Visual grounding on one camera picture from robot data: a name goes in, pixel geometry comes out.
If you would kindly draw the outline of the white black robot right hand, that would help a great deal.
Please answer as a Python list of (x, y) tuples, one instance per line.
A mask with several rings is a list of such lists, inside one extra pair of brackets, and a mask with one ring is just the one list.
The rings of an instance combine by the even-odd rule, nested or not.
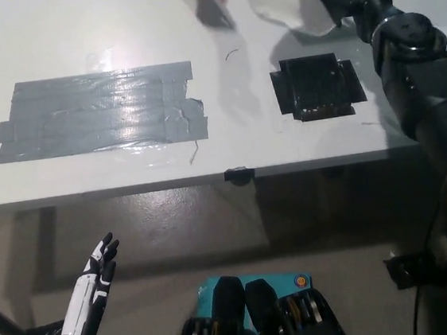
[(399, 14), (392, 0), (321, 0), (335, 26), (344, 18), (352, 18), (360, 40), (369, 44), (376, 28), (391, 15)]

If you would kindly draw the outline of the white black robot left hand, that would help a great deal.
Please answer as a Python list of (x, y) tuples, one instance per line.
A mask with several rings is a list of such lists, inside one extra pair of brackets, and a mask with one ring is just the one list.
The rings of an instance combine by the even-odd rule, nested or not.
[(61, 335), (96, 335), (115, 274), (119, 241), (107, 233), (76, 280)]

